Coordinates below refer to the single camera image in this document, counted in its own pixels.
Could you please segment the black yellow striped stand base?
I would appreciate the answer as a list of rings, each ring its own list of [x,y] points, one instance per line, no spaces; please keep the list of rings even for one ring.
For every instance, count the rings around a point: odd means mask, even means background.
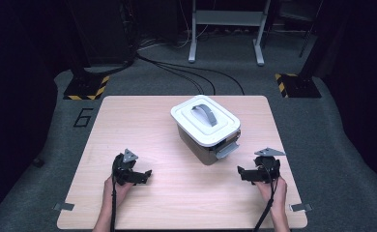
[[[64,91],[65,100],[97,100],[101,97],[109,75],[104,72],[87,72],[77,60],[70,62],[72,80]]]
[[[275,80],[284,98],[321,98],[312,77],[315,62],[307,58],[299,73],[276,73]]]

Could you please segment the white metal stand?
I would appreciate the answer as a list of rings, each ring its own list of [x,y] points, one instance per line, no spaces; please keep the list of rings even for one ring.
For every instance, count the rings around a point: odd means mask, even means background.
[[[259,67],[263,67],[265,65],[261,41],[272,0],[265,0],[264,9],[258,12],[198,10],[196,2],[197,0],[192,0],[191,43],[188,54],[188,61],[190,63],[194,63],[196,61],[197,26],[226,25],[251,26],[258,28],[257,38],[253,40],[253,48],[257,65]]]

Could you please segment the person's left hand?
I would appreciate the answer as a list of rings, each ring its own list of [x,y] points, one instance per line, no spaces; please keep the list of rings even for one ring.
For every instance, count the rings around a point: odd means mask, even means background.
[[[109,176],[104,182],[102,206],[104,208],[112,206],[112,193],[116,191],[116,206],[119,207],[132,187],[133,183],[125,183],[121,186],[117,182],[113,182],[112,177]]]

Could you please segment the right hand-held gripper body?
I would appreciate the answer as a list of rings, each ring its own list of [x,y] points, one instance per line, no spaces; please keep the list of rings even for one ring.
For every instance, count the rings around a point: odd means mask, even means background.
[[[265,148],[255,152],[254,160],[257,177],[255,182],[268,184],[280,176],[280,160],[278,156],[284,156],[283,152],[272,148]]]

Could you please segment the person's right hand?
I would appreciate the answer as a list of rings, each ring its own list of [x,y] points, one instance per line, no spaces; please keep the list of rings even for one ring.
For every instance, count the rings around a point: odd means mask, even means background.
[[[265,201],[273,200],[271,211],[284,212],[287,194],[287,183],[282,177],[278,177],[272,184],[256,182],[255,185],[260,190]]]

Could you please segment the black equipment cabinet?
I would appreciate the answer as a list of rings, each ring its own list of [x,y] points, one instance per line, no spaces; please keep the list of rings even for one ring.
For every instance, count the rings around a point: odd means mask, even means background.
[[[90,65],[131,60],[131,38],[123,0],[68,0]]]

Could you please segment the grey tape strip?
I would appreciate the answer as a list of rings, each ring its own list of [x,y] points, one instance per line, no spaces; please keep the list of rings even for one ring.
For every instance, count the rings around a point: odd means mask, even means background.
[[[299,212],[299,211],[309,212],[309,211],[312,211],[313,208],[310,204],[300,203],[300,204],[290,205],[290,210],[292,212]]]
[[[66,203],[66,202],[59,202],[56,203],[53,207],[55,211],[71,211],[74,208],[74,204],[71,203]]]

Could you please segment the translucent grey storage box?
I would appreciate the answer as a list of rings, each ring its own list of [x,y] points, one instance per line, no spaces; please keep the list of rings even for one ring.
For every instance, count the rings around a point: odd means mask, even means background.
[[[205,165],[212,165],[215,162],[226,158],[229,154],[235,151],[239,147],[237,141],[241,136],[241,131],[237,130],[232,135],[224,138],[217,145],[205,147],[198,144],[180,126],[178,126],[178,132],[185,144]]]

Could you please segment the dark tripod stand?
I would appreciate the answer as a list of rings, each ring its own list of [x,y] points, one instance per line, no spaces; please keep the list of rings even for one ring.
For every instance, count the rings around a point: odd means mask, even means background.
[[[305,8],[307,9],[307,12],[308,12],[308,16],[306,17],[307,30],[304,34],[304,43],[299,53],[300,58],[302,58],[305,53],[307,43],[310,39],[312,30],[315,26],[315,23],[317,21],[318,15],[320,14],[320,11],[324,2],[324,0],[304,0],[304,1],[305,1]]]

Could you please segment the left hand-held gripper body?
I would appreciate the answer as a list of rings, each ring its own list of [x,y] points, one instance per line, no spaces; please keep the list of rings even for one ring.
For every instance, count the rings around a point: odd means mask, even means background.
[[[112,164],[112,176],[119,185],[122,186],[126,183],[126,180],[134,179],[132,169],[137,159],[138,156],[129,149],[115,158]]]

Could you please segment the white lid with grey handle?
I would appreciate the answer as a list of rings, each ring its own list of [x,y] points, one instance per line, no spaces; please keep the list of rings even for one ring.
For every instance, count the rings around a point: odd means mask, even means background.
[[[217,145],[241,130],[240,120],[218,102],[197,95],[171,108],[170,114],[191,138],[205,147]]]

